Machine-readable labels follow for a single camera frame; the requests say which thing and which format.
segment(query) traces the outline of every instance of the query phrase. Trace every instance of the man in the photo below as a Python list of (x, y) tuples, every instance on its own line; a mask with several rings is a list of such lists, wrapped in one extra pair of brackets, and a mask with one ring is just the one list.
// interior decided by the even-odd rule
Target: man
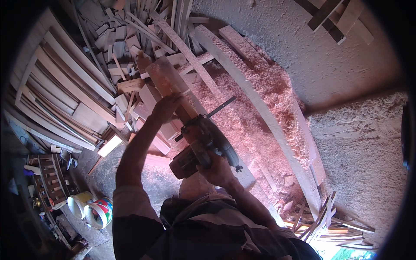
[[(183, 99), (172, 93), (158, 102), (121, 159), (113, 195), (116, 258), (320, 259), (289, 229), (280, 228), (238, 182), (227, 159), (213, 152), (211, 169), (198, 166), (199, 173), (183, 180), (179, 197), (163, 203), (158, 218), (143, 189), (141, 171), (153, 138)], [(217, 192), (213, 185), (226, 192)]]

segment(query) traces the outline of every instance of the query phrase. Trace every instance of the red and white bucket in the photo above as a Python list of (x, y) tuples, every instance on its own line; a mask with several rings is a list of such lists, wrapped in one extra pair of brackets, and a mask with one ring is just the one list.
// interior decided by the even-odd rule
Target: red and white bucket
[(94, 228), (103, 229), (113, 219), (113, 202), (104, 197), (84, 207), (84, 214), (88, 223)]

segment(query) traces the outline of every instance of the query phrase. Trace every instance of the power planer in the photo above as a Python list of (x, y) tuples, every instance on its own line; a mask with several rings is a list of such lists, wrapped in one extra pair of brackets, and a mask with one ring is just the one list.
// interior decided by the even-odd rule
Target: power planer
[(217, 155), (225, 156), (228, 164), (235, 167), (236, 172), (241, 171), (243, 167), (239, 165), (238, 155), (234, 148), (218, 127), (209, 119), (234, 100), (235, 97), (230, 98), (208, 115), (199, 114), (186, 122), (181, 128), (181, 135), (175, 138), (175, 141), (178, 142), (185, 138), (189, 146), (175, 156), (169, 164), (172, 172), (178, 179), (188, 178), (197, 172), (196, 166), (198, 164), (205, 169), (209, 169), (212, 161), (207, 153), (208, 150), (213, 151)]

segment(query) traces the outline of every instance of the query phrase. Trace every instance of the man's hand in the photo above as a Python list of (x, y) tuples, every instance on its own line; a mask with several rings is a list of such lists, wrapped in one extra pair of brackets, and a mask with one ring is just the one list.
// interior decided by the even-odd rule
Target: man's hand
[(207, 152), (212, 160), (211, 168), (204, 169), (202, 165), (197, 165), (196, 169), (209, 183), (227, 189), (238, 182), (225, 156), (219, 156), (211, 150)]
[(182, 93), (172, 93), (162, 98), (154, 107), (151, 117), (161, 124), (171, 121), (173, 113), (183, 101)]

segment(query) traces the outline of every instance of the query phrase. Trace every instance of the plastic bucket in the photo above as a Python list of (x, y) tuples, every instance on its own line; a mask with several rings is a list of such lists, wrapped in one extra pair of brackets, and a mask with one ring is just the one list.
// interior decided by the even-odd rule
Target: plastic bucket
[(79, 193), (77, 195), (71, 195), (67, 199), (69, 210), (72, 214), (78, 218), (83, 219), (85, 218), (84, 208), (86, 202), (92, 199), (92, 194), (89, 191)]
[(104, 197), (93, 203), (88, 203), (84, 207), (84, 214), (91, 226), (103, 229), (113, 219), (113, 202)]

